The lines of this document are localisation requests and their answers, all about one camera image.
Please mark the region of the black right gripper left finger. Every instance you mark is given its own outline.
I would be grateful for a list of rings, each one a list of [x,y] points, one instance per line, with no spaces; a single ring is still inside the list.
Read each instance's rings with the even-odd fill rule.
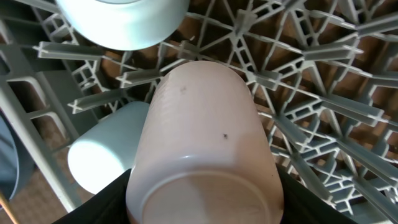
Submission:
[[[130,224],[126,209],[126,189],[131,169],[103,190],[53,224]]]

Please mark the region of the pink cup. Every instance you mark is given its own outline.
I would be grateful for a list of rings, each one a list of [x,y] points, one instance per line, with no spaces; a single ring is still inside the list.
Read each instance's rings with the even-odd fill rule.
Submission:
[[[150,104],[126,192],[131,223],[279,223],[282,184],[250,91],[209,61],[171,70]]]

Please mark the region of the grey dishwasher rack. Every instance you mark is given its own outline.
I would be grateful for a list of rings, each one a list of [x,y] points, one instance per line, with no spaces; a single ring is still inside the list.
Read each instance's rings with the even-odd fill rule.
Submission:
[[[397,221],[397,2],[191,1],[182,25],[142,50],[80,35],[55,1],[1,2],[1,112],[46,180],[21,222],[88,200],[67,172],[84,131],[192,60],[249,87],[276,163],[358,223]]]

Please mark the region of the light blue rice bowl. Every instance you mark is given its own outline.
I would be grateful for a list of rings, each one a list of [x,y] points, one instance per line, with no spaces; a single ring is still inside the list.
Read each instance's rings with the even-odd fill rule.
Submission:
[[[140,50],[169,37],[182,23],[189,0],[56,0],[86,39],[114,50]]]

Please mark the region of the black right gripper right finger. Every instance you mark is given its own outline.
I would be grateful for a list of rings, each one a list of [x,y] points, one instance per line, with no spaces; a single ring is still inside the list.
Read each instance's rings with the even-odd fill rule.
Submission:
[[[326,204],[277,165],[284,193],[281,224],[356,224]]]

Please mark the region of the dark blue plate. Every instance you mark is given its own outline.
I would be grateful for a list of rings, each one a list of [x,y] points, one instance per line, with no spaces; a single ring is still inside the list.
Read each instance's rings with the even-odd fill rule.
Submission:
[[[1,112],[1,192],[7,200],[26,186],[34,167],[34,160]]]

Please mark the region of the wooden chopstick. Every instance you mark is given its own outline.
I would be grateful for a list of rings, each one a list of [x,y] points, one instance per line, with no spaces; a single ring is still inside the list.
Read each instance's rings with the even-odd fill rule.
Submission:
[[[7,213],[8,217],[13,222],[13,224],[20,224],[20,222],[17,219],[17,217],[15,216],[14,211],[12,210],[9,202],[7,201],[7,199],[5,198],[5,196],[3,195],[2,192],[0,192],[0,201],[1,201],[2,208],[5,210],[5,212]]]

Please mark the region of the light blue cup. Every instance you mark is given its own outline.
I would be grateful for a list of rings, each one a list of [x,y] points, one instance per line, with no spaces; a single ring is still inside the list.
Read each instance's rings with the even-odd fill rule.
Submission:
[[[148,110],[148,103],[128,103],[72,144],[68,166],[81,187],[95,195],[134,167]]]

